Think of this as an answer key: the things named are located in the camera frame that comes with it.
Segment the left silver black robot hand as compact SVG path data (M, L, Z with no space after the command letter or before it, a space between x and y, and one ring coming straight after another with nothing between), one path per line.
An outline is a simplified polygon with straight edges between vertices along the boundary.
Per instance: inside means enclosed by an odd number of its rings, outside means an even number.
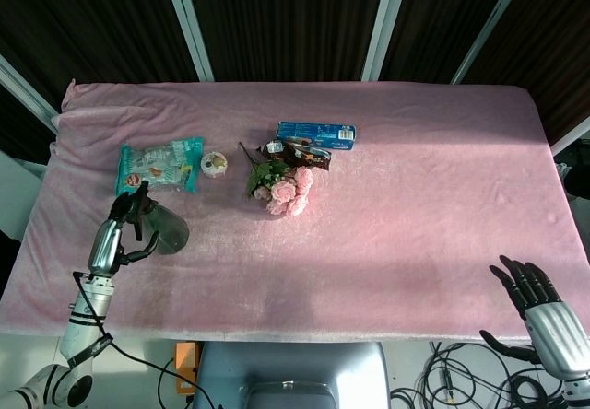
M125 252L121 243L123 228L130 224L137 241L143 239L143 218L151 212L156 203L148 197L145 187L135 193L122 193L112 204L107 219L100 225L88 258L91 275L112 277L121 266L127 266L146 259L158 246L159 232L154 231L147 246L138 251Z

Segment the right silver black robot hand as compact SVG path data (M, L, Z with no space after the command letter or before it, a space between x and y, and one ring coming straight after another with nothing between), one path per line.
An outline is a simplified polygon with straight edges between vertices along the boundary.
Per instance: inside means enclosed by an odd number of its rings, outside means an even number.
M491 265L523 321L531 346L508 346L491 333L479 332L485 343L507 357L541 365L563 381L589 376L589 337L572 308L561 299L548 275L533 263L501 255L502 267Z

